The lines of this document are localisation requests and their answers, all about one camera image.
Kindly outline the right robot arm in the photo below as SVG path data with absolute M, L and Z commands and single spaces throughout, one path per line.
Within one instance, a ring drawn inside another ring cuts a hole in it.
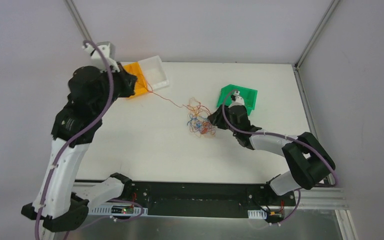
M 336 165 L 310 132 L 298 136 L 269 133 L 252 125 L 242 105 L 219 106 L 208 117 L 221 130 L 230 130 L 238 143 L 250 150 L 261 150 L 284 157 L 289 170 L 264 185 L 264 200 L 276 205 L 284 194 L 298 189 L 310 190 L 331 174 Z

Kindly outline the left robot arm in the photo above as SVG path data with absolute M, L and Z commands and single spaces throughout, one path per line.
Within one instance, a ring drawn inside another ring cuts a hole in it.
M 94 66 L 78 68 L 68 81 L 67 104 L 56 115 L 51 130 L 51 156 L 36 199 L 24 205 L 21 214 L 40 229 L 69 232 L 79 228 L 90 210 L 117 198 L 127 202 L 131 180 L 113 173 L 83 192 L 73 192 L 81 161 L 101 127 L 103 115 L 118 98 L 134 95 L 137 77 L 121 68 L 103 71 Z

